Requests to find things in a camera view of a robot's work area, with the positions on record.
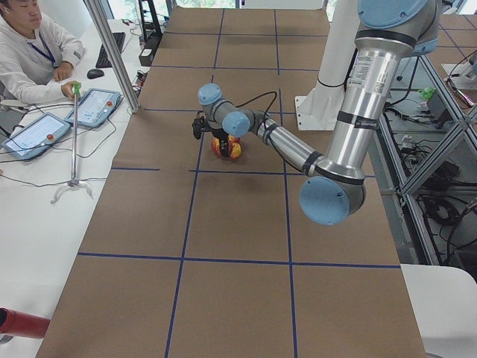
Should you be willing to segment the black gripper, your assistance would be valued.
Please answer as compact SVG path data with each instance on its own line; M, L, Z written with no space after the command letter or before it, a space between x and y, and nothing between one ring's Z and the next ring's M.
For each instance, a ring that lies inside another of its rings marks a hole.
M221 141L221 153L222 157L229 157L230 156L230 141L229 134L225 132L223 129L212 129L212 135L215 138L218 138Z

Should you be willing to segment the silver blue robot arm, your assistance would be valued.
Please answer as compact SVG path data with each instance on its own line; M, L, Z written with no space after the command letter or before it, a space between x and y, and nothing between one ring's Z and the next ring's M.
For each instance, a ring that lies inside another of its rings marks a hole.
M433 51L439 1L339 1L332 18L316 87L297 105L310 127L332 126L326 153L276 123L264 110L238 108L216 84L198 91L202 107L193 121L196 137L210 132L220 152L230 139L257 135L302 172L302 211L321 225L339 224L364 203L362 164L378 128L399 63Z

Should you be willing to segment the person's right hand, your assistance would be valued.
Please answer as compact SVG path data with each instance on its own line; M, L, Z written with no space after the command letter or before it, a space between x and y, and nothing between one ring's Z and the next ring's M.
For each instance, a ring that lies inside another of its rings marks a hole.
M75 97L74 88L77 81L70 81L61 86L62 94L69 99L73 99Z

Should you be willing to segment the person's left hand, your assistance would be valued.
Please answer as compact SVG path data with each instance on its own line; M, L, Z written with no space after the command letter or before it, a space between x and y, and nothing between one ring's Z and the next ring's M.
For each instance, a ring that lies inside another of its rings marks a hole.
M62 62L55 70L54 70L54 80L56 82L63 81L67 78L72 76L74 66L69 62Z

